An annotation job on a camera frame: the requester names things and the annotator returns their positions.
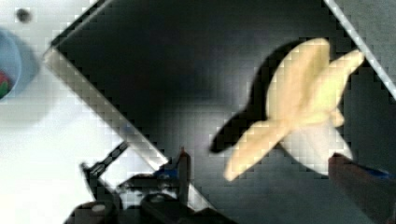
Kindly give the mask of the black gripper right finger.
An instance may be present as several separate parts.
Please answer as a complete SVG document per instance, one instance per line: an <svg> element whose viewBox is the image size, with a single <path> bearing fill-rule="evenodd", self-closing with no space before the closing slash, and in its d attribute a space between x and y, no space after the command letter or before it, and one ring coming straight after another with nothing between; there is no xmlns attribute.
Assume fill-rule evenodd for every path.
<svg viewBox="0 0 396 224"><path fill-rule="evenodd" d="M328 159L329 178L375 224L395 224L395 175L357 164L339 153Z"/></svg>

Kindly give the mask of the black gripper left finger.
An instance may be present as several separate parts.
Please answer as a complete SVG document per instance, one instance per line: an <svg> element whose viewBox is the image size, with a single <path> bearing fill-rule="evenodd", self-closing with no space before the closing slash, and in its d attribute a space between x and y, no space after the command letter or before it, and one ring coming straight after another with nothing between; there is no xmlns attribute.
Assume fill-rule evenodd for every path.
<svg viewBox="0 0 396 224"><path fill-rule="evenodd" d="M138 174L117 185L122 208L112 202L82 203L64 224L237 224L219 211L188 206L191 157L179 155L151 174Z"/></svg>

